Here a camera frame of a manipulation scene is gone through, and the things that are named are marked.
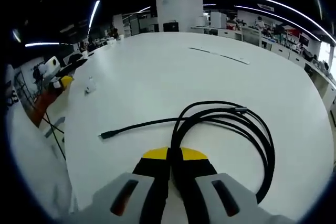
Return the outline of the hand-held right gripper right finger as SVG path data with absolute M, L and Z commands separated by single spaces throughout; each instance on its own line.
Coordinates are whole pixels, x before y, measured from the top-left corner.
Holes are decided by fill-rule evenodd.
M 203 153 L 173 147 L 170 162 L 189 223 L 265 223 L 255 194 L 218 173 Z

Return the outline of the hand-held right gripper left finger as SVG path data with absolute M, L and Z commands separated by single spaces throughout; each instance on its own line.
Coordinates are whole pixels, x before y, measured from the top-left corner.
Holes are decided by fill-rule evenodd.
M 161 223 L 170 180 L 169 147 L 143 154 L 133 172 L 123 173 L 93 197 L 94 223 Z

